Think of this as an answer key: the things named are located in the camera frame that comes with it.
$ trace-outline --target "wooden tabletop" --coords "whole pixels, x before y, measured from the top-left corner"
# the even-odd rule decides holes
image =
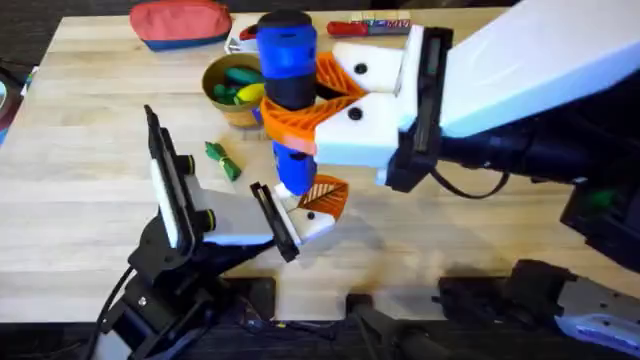
[[[455,29],[460,41],[502,9],[419,10],[419,24]],[[329,20],[313,13],[319,49]],[[353,39],[400,47],[399,37]],[[230,128],[200,90],[222,45],[153,53],[125,16],[62,20],[42,68],[0,149],[0,321],[92,321],[127,267],[157,204],[149,177],[143,104],[150,104],[179,153],[196,158],[204,187],[249,195],[249,184],[277,183],[262,131]],[[243,168],[230,183],[207,159],[221,141]],[[439,168],[467,191],[493,187],[498,174]],[[373,183],[374,171],[322,166],[350,183],[332,233],[285,264],[272,249],[230,272],[278,282],[280,319],[338,319],[351,290],[375,294],[397,317],[439,318],[431,304],[438,277],[504,274],[521,258],[569,267],[640,296],[640,281],[584,245],[558,222],[569,188],[515,177],[482,201],[455,197],[431,178],[402,194]]]

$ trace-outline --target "black mount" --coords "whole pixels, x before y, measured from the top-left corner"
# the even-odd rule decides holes
[[[233,267],[278,244],[288,261],[297,248],[282,230],[269,189],[256,183],[254,195],[274,230],[273,240],[252,246],[203,243],[204,231],[215,227],[211,215],[195,211],[184,177],[195,173],[193,158],[175,153],[167,129],[145,106],[149,125],[149,152],[159,168],[169,208],[159,209],[144,228],[138,247],[129,256],[136,274],[124,294],[108,311],[101,331],[114,331],[131,349],[130,359],[176,356],[223,317],[271,320],[275,309],[272,278],[222,279]],[[163,221],[176,222],[177,246],[171,247]]]
[[[360,327],[372,359],[487,360],[440,346],[429,338],[423,321],[393,319],[374,308],[370,295],[349,294],[346,307],[346,314]]]

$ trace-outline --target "blue object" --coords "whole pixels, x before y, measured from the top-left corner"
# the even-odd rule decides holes
[[[213,36],[204,39],[188,39],[188,40],[142,40],[152,51],[167,51],[174,49],[184,49],[207,44],[213,44],[223,41],[229,33]]]
[[[289,110],[314,103],[316,30],[311,18],[300,11],[278,10],[258,21],[256,34],[266,96]],[[311,189],[317,165],[313,156],[273,142],[280,181],[291,193]]]
[[[270,79],[316,71],[316,30],[311,25],[261,27],[256,34],[262,74]]]
[[[2,143],[4,142],[4,138],[7,136],[8,131],[9,131],[9,128],[0,130],[0,145],[2,145]]]
[[[294,195],[304,195],[313,185],[318,166],[313,156],[292,150],[280,143],[273,142],[273,156],[276,160],[278,177],[284,186]]]
[[[258,125],[261,125],[262,114],[260,114],[260,106],[256,106],[253,109],[251,109],[251,113],[253,114],[253,117],[256,118],[256,122],[258,123]]]

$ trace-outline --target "pencil case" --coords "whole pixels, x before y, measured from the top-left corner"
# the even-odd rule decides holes
[[[182,49],[226,39],[231,30],[227,7],[209,0],[161,0],[131,9],[129,22],[153,51]]]

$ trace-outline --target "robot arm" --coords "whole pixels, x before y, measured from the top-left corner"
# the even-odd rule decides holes
[[[640,252],[640,175],[633,168],[640,161],[633,119],[640,117],[640,23],[633,16],[640,2],[602,7],[597,0],[525,0],[451,50],[450,30],[420,26],[404,50],[336,44],[332,66],[318,62],[317,74],[312,66],[295,74],[285,63],[272,66],[295,58],[272,56],[279,51],[314,53],[315,33],[303,42],[295,26],[263,18],[263,70],[278,69],[265,72],[265,103],[284,104],[278,101],[287,89],[310,94],[305,106],[261,108],[280,179],[303,194],[316,163],[326,163],[376,168],[378,184],[401,192],[428,174],[456,190],[436,170],[444,160],[505,173],[496,189],[508,174],[572,184],[561,221],[640,271],[630,255]],[[300,41],[261,36],[271,27]],[[340,76],[325,76],[326,69]],[[331,81],[343,77],[355,90]],[[305,86],[293,86],[303,78]],[[332,96],[312,106],[327,87]]]

